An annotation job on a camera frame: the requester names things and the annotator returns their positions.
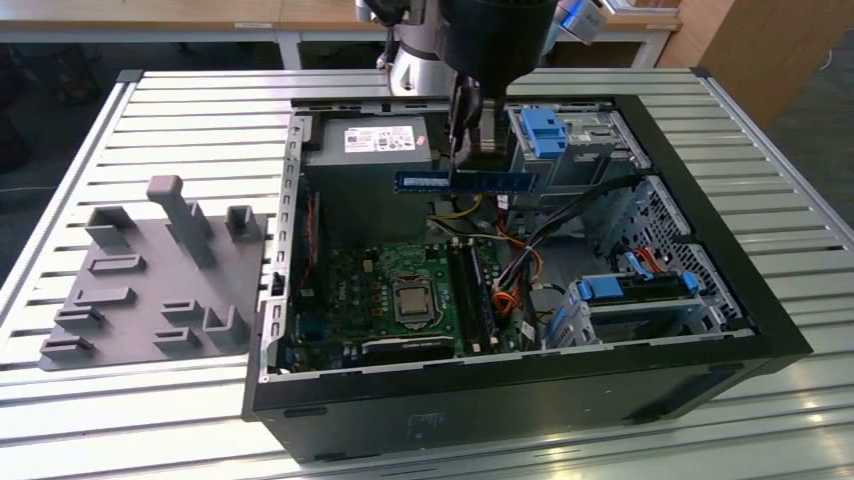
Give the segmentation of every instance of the sticker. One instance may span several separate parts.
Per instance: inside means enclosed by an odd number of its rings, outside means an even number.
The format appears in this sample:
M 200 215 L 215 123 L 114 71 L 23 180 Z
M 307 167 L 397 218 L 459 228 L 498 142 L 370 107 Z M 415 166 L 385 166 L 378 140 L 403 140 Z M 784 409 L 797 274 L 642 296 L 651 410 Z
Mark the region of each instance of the sticker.
M 397 152 L 415 150 L 411 126 L 349 128 L 344 131 L 344 152 Z
M 235 23 L 235 28 L 272 28 L 272 23 Z
M 418 178 L 409 177 L 403 179 L 405 187 L 447 187 L 450 181 L 447 178 Z
M 522 322 L 522 335 L 529 337 L 529 340 L 534 341 L 534 335 L 535 335 L 534 327 L 529 322 Z

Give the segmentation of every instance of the wooden desk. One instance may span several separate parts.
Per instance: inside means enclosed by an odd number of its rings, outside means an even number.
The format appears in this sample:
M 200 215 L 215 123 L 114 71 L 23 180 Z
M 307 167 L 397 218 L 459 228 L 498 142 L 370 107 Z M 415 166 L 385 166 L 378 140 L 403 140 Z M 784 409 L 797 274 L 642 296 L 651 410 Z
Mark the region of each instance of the wooden desk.
M 762 127 L 854 26 L 852 0 L 682 0 L 661 67 L 705 67 Z
M 670 33 L 679 30 L 677 17 L 611 15 L 597 43 L 637 43 L 633 68 L 653 68 L 667 43 Z M 302 69 L 299 43 L 304 41 L 382 41 L 385 29 L 357 21 L 353 0 L 283 0 L 279 16 L 278 41 L 282 60 L 288 70 Z M 559 42 L 575 41 L 563 34 Z
M 382 30 L 382 27 L 358 22 L 353 0 L 282 0 L 279 28 L 282 30 Z M 677 17 L 611 15 L 606 31 L 679 30 L 682 22 Z
M 275 41 L 282 0 L 0 0 L 0 41 Z
M 631 66 L 651 68 L 679 20 L 607 15 L 597 42 L 638 44 Z M 0 42 L 10 43 L 272 41 L 284 68 L 299 70 L 300 42 L 385 37 L 357 21 L 354 0 L 0 0 Z

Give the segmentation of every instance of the wire bundle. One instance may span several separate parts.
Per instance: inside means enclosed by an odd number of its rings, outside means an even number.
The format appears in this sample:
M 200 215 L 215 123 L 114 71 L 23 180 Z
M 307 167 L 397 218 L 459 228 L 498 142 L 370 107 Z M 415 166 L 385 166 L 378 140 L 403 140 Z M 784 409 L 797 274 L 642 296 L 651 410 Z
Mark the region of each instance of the wire bundle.
M 635 248 L 633 250 L 633 253 L 643 259 L 643 261 L 650 267 L 650 270 L 653 270 L 653 273 L 662 273 L 666 271 L 661 263 L 658 263 L 658 260 L 655 259 L 655 255 L 653 255 L 653 251 L 650 250 L 649 247 Z
M 613 190 L 621 188 L 634 187 L 643 180 L 643 175 L 626 175 L 617 177 L 582 193 L 570 203 L 555 210 L 543 223 L 537 227 L 526 242 L 521 245 L 521 252 L 517 258 L 510 262 L 507 268 L 502 272 L 497 281 L 497 289 L 506 291 L 510 289 L 517 275 L 522 271 L 522 267 L 526 265 L 526 260 L 537 246 L 542 243 L 546 237 L 558 231 L 561 226 L 569 222 L 573 218 L 578 217 L 587 207 L 597 201 L 597 199 Z

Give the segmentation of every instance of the blue drive bracket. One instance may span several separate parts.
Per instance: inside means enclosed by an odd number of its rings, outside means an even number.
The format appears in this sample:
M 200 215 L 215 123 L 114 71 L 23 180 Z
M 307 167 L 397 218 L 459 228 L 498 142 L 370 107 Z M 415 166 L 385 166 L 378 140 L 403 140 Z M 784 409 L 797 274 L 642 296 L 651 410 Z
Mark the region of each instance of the blue drive bracket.
M 685 283 L 685 288 L 689 289 L 691 295 L 697 295 L 699 293 L 699 281 L 697 280 L 697 276 L 691 272 L 683 272 L 682 282 Z
M 566 124 L 547 108 L 522 109 L 522 127 L 538 159 L 561 158 L 569 148 Z
M 489 193 L 513 195 L 531 193 L 537 185 L 535 173 L 401 171 L 395 173 L 395 193 Z

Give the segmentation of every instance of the black cable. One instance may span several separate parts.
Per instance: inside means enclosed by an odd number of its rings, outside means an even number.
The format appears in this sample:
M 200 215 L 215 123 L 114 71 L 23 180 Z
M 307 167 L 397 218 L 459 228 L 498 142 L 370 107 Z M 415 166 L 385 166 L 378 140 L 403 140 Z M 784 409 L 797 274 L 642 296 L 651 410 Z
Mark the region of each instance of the black cable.
M 561 285 L 555 285 L 554 283 L 543 283 L 543 288 L 557 291 L 561 295 L 566 295 L 566 288 L 563 288 Z
M 542 326 L 549 325 L 549 322 L 543 322 L 543 317 L 546 315 L 551 315 L 553 313 L 555 313 L 554 310 L 549 310 L 547 312 L 537 312 L 537 324 Z
M 522 278 L 519 279 L 519 283 L 522 288 L 519 289 L 519 295 L 522 296 L 522 321 L 526 322 L 531 327 L 534 327 L 534 340 L 523 334 L 522 337 L 529 340 L 527 348 L 523 348 L 525 351 L 538 350 L 539 348 L 539 328 L 537 328 L 537 324 L 539 323 L 537 318 L 537 309 L 534 308 L 534 301 L 531 300 L 531 269 L 527 268 L 527 263 L 525 265 L 525 269 L 522 270 Z
M 501 290 L 507 290 L 509 285 L 513 285 L 513 279 L 521 271 L 522 263 L 525 259 L 529 258 L 531 250 L 537 248 L 539 243 L 549 235 L 559 230 L 561 225 L 563 225 L 573 218 L 585 213 L 587 207 L 599 199 L 602 195 L 613 190 L 634 187 L 643 181 L 643 179 L 645 175 L 642 174 L 625 175 L 622 177 L 613 178 L 611 180 L 589 189 L 585 193 L 575 197 L 570 203 L 558 208 L 549 215 L 546 220 L 541 223 L 539 227 L 537 227 L 537 229 L 529 236 L 525 247 L 522 247 L 521 249 L 522 251 L 519 253 L 519 256 L 514 259 L 514 261 L 510 263 L 501 276 L 498 277 Z

